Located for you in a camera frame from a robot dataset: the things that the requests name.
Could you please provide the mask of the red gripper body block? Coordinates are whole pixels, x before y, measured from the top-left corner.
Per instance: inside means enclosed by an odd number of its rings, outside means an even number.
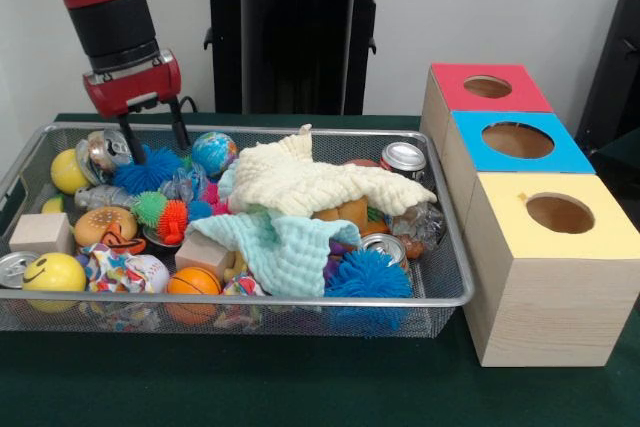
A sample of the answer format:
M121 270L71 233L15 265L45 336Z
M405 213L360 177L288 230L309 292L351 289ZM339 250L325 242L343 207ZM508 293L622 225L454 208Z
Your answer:
M169 49L161 49L151 59L120 70L83 75L84 88L97 112L104 118L138 111L154 101L169 103L181 90L177 59Z

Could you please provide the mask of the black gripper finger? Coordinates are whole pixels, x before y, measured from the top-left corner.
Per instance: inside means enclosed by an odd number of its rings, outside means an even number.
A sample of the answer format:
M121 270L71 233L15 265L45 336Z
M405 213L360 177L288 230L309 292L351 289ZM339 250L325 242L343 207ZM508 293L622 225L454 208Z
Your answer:
M144 165L146 162L146 154L142 144L134 134L127 115L119 115L117 117L122 134L127 142L133 161L137 165Z
M190 146L188 132L181 112L182 106L187 102L191 102L191 98L189 96L185 96L181 100L179 100L177 97L174 97L168 103L172 117L172 130L176 142L180 148L187 148Z

